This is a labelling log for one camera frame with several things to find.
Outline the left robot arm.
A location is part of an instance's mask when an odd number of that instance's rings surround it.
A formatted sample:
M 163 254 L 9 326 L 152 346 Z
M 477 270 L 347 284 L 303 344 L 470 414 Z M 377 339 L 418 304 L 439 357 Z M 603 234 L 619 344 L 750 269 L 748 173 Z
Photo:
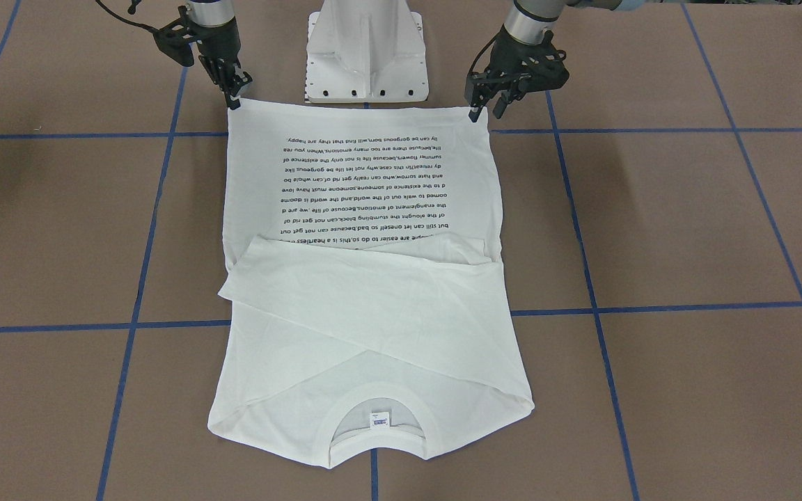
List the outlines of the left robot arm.
M 490 60 L 482 71 L 470 67 L 465 98 L 469 118 L 477 122 L 488 102 L 497 97 L 494 117 L 526 94 L 562 88 L 569 79 L 567 54 L 553 46 L 553 25 L 565 7 L 635 10 L 642 1 L 514 1 L 500 31 L 482 48 Z

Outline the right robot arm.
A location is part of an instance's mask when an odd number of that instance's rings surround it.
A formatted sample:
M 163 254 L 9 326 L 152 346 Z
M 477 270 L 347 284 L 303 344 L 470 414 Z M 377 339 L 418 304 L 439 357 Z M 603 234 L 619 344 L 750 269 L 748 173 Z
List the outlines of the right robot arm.
M 198 59 L 214 85 L 225 95 L 230 110 L 241 107 L 239 95 L 252 77 L 239 62 L 241 38 L 232 1 L 188 1 L 188 28 L 195 38 Z

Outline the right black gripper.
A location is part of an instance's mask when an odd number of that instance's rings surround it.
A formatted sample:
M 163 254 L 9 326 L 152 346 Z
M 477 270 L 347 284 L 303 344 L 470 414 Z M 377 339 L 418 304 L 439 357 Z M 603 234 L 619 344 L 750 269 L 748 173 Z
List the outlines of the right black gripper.
M 225 95 L 229 110 L 241 107 L 241 94 L 252 83 L 252 77 L 239 65 L 241 40 L 235 19 L 220 26 L 196 23 L 198 59 L 211 81 Z

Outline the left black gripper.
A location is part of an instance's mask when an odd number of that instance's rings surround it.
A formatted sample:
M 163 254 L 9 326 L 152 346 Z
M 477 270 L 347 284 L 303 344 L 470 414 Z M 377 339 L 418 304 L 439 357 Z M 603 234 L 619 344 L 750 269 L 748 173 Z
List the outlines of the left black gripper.
M 482 109 L 497 95 L 494 117 L 502 118 L 509 104 L 530 91 L 555 90 L 569 79 L 564 66 L 565 51 L 553 46 L 553 31 L 545 31 L 543 41 L 527 45 L 500 29 L 491 51 L 487 71 L 470 71 L 466 77 L 465 98 L 469 118 L 477 122 Z

